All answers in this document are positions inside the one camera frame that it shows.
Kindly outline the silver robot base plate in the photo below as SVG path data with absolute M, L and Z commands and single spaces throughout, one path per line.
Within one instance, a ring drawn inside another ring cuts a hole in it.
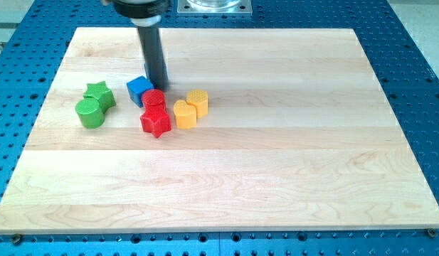
M 178 14 L 252 14 L 251 0 L 177 0 Z

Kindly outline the black robot arm flange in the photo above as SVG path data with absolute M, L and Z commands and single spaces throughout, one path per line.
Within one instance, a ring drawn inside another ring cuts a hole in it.
M 170 0 L 101 0 L 101 3 L 104 6 L 112 4 L 118 14 L 140 27 L 158 24 L 171 6 Z

